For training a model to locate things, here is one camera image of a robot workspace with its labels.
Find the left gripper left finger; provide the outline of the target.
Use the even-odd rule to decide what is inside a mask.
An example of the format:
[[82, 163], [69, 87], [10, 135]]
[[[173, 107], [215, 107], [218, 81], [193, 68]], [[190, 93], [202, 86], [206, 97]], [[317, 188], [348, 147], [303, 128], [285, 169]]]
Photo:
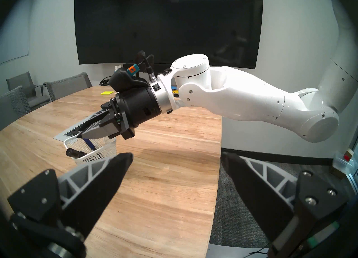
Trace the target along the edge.
[[86, 239], [117, 193], [132, 153], [87, 162], [56, 176], [47, 169], [8, 197], [10, 222], [19, 232], [46, 239]]

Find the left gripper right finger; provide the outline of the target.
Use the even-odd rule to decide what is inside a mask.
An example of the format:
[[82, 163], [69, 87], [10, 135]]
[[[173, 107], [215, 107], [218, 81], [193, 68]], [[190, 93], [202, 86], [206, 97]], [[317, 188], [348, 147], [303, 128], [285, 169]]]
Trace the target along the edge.
[[299, 244], [339, 218], [348, 198], [311, 170], [297, 177], [267, 162], [221, 154], [240, 198], [273, 244]]

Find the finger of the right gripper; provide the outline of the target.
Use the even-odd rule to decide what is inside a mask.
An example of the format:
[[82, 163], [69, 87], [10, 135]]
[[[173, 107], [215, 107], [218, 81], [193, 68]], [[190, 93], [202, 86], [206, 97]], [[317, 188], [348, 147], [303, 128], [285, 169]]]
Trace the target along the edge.
[[112, 135], [121, 134], [122, 128], [114, 120], [109, 120], [101, 125], [101, 121], [94, 122], [93, 120], [85, 121], [81, 127], [81, 132], [77, 135], [79, 139], [100, 139], [103, 137], [110, 137]]
[[81, 132], [115, 132], [115, 112], [113, 108], [87, 120], [81, 125]]

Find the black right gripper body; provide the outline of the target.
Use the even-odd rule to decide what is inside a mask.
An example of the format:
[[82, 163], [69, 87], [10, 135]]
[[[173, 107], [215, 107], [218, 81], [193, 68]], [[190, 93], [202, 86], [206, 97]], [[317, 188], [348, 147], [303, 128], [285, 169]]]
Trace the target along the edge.
[[157, 99], [150, 88], [133, 88], [117, 93], [111, 99], [119, 132], [112, 134], [111, 139], [121, 135], [125, 140], [135, 136], [135, 128], [161, 114]]

